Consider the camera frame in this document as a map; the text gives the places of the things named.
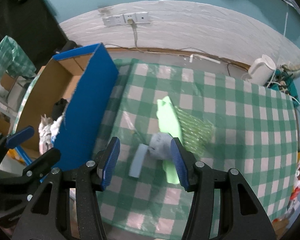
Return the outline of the white wall socket strip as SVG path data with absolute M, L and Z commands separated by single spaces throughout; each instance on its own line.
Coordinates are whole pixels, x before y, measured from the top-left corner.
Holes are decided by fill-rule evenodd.
M 150 16 L 148 12 L 132 12 L 120 15 L 106 16 L 102 18 L 106 27 L 113 27 L 117 25 L 131 25 L 150 23 Z

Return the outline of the black knit beanie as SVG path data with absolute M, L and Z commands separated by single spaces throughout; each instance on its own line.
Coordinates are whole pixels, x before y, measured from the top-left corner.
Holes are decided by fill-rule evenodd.
M 53 121 L 56 121 L 63 114 L 67 104 L 68 101 L 64 98 L 61 98 L 53 105 L 51 113 L 51 118 Z

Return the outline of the light green microfiber cloth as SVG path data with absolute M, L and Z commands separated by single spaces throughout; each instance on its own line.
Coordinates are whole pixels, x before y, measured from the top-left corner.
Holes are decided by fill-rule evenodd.
M 180 122 L 169 96 L 157 100 L 157 119 L 161 133 L 169 134 L 171 137 L 183 141 Z M 178 185 L 179 178 L 174 163 L 169 159 L 165 159 L 162 161 L 162 168 L 166 173 L 167 182 Z

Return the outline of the green white checkered tablecloth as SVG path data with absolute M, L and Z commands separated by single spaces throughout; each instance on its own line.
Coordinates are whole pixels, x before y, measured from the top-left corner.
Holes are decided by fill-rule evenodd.
M 157 133 L 157 101 L 213 125 L 198 159 L 217 170 L 238 169 L 270 219 L 285 213 L 296 172 L 298 135 L 291 98 L 223 74 L 116 59 L 119 78 L 99 134 L 100 150 L 118 137 L 121 152 L 111 184 L 97 196 L 104 222 L 144 236 L 180 239 L 192 194 L 167 182 L 162 162 L 146 157 L 129 175 L 140 144 Z

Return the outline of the green glittery mesh cloth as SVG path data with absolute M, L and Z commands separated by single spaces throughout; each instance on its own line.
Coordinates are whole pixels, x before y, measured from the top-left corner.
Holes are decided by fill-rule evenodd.
M 214 136 L 215 126 L 209 120 L 198 119 L 177 106 L 174 110 L 181 127 L 183 146 L 198 158 L 202 158 L 206 145 Z

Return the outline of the blue cardboard box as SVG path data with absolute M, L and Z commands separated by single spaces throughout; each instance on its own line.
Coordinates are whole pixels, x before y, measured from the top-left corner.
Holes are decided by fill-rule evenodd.
M 34 128 L 34 136 L 21 148 L 32 159 L 39 154 L 41 116 L 50 116 L 54 104 L 68 99 L 54 146 L 63 171 L 78 168 L 92 158 L 95 141 L 119 71 L 101 43 L 60 53 L 38 73 L 29 96 L 23 100 L 14 131 Z

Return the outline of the white blue striped cloth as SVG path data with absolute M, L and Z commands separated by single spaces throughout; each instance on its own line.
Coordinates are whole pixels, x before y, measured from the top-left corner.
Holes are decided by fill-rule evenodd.
M 53 148 L 55 139 L 59 133 L 60 126 L 63 122 L 64 113 L 53 121 L 51 117 L 46 115 L 40 117 L 39 132 L 39 153 L 43 155 L 45 152 Z

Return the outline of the grey sock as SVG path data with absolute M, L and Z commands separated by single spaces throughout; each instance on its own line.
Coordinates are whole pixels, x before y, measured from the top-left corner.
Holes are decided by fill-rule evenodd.
M 172 160 L 171 140 L 172 136 L 168 133 L 153 134 L 148 146 L 150 155 L 159 160 Z

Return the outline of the white electric kettle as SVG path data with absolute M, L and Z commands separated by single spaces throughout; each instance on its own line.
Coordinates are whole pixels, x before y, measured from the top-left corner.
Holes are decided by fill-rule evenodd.
M 256 59 L 248 69 L 248 77 L 246 80 L 250 83 L 264 86 L 275 72 L 276 64 L 267 55 L 262 55 Z

